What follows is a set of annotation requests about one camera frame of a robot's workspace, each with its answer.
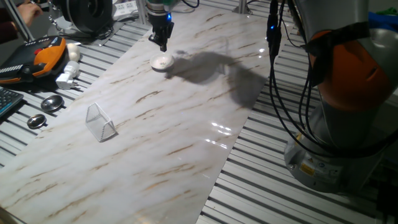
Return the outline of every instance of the robot end effector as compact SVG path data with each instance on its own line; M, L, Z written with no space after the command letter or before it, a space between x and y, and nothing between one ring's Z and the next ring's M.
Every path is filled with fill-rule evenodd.
M166 52L167 40L172 35L174 23L172 22L171 6L177 1L147 0L149 22L152 24L153 34L149 40L160 46L160 50Z

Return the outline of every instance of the marble vein pattern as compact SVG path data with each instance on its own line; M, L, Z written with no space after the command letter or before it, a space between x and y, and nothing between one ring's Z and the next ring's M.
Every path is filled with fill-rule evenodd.
M149 32L0 170L0 207L27 223L195 223L269 73L266 19L173 14L171 72ZM118 135L85 126L97 102Z

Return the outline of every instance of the metal slat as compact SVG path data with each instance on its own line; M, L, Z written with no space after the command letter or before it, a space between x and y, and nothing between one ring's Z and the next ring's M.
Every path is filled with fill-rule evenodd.
M87 46L82 45L81 47L90 49L90 50L94 50L95 52L101 52L102 54L107 54L107 55L110 55L110 56L116 57L116 58L120 58L123 55L122 52L120 52L118 50L114 50L107 46L98 47L98 46L94 46L94 45L87 45Z
M100 60L104 63L108 63L112 65L115 63L119 57L115 57L109 54L105 54L104 52L100 52L98 50L91 50L86 47L79 46L80 54L86 55L88 57L92 57L94 59Z
M37 108L34 108L34 107L32 107L31 105L28 105L28 104L22 105L21 108L18 109L18 112L20 112L20 113L22 113L22 114L24 114L24 115L26 115L28 117L31 117L31 116L33 116L35 114L43 114L43 111L41 111L41 110L39 110ZM46 115L45 117L47 118L47 123L51 123L55 119L55 117L52 116L51 114Z
M1 123L0 131L3 133L8 134L9 136L13 137L14 139L19 139L24 143L29 143L33 138L36 137L36 134L26 131L23 128L18 126L12 125L7 121Z
M304 191L303 188L298 189L294 186L287 185L278 179L258 174L257 172L233 164L229 161L226 162L223 170L229 174L233 174L233 176L239 177L240 180L245 180L245 182L248 181L256 186L268 189L273 192L273 194L283 196L283 198L289 198L289 200L293 200L297 203L298 206L306 206L307 208L327 215L339 222L370 224L374 221L371 217L354 212L324 198L320 198Z
M129 40L133 44L135 42L137 42L142 37L142 35L135 34L128 30L119 30L115 35L116 35L116 37L123 37L124 39Z
M266 222L270 224L298 223L250 200L237 195L231 195L217 186L213 188L209 197L225 205L233 205L234 208L245 213L245 215L250 216L251 219L257 222Z
M213 218L208 218L201 215L197 220L197 224L220 224L220 222L216 222Z
M14 153L15 155L18 154L21 150L23 150L23 148L26 146L26 144L16 141L15 139L11 138L10 136L8 136L5 133L0 133L0 141L15 148L16 150L12 150L12 153Z
M0 146L0 166L7 165L11 161L12 158L14 158L14 155L12 155L9 152L5 151Z
M230 209L230 207L227 207L227 205L224 206L224 205L221 205L220 203L212 201L212 200L207 200L205 206L208 208L212 208L222 214L226 214L227 216L229 216L241 223L245 223L245 224L248 224L248 223L257 224L258 223L258 224L260 224L260 222L257 222L255 220L250 219L249 217L243 215L240 211L232 210L232 209Z
M94 68L90 65L87 65L85 63L81 63L80 64L80 71L88 73L90 75L95 76L96 78L102 76L102 74L104 73L104 70L98 69L98 68Z
M233 218L231 218L231 217L229 217L229 216L227 216L225 214L222 214L221 212L219 212L217 210L211 209L211 208L209 208L207 206L203 207L203 211L202 212L205 214L204 216L208 215L210 217L215 217L218 220L221 220L223 223L243 224L242 222L239 222L239 221L237 221L237 220L235 220L235 219L233 219Z
M126 31L126 32L132 32L132 33L135 33L135 34L139 34L141 36L145 35L149 29L150 29L150 27L148 29L141 29L139 27L132 26L130 24L126 24L122 28L120 28L120 30L123 30L123 31Z
M10 116L9 118L7 118L7 121L9 121L12 124L15 124L15 125L19 126L20 128L25 129L26 131L30 131L32 133L35 133L36 135L38 135L40 132L42 132L39 129L29 129L29 127L27 126L27 119L26 119L25 122L23 122L20 119L17 119L15 116Z
M13 156L18 155L18 153L21 152L21 150L18 150L16 147L13 146L14 143L10 142L5 142L3 140L0 140L0 147L3 148L3 150L7 151L8 153L12 154Z
M118 52L121 52L122 54L126 53L129 50L128 46L119 44L119 43L116 43L113 41L108 41L104 46L111 48L113 50L117 50Z
M96 60L96 59L88 57L86 55L81 55L79 64L81 65L82 63L89 65L91 67L95 67L97 69L103 70L103 71L106 71L111 66L111 64L109 64L109 63L105 63L100 60Z
M341 223L317 212L314 212L313 210L298 207L296 204L288 200L281 200L273 194L255 188L238 180L234 180L234 183L238 185L232 184L231 182L223 179L218 179L216 183L227 189L233 190L234 192L239 192L239 194L243 194L253 201L258 201L264 205L267 205L268 207L277 210L278 213L284 213L291 217L295 217L300 223Z

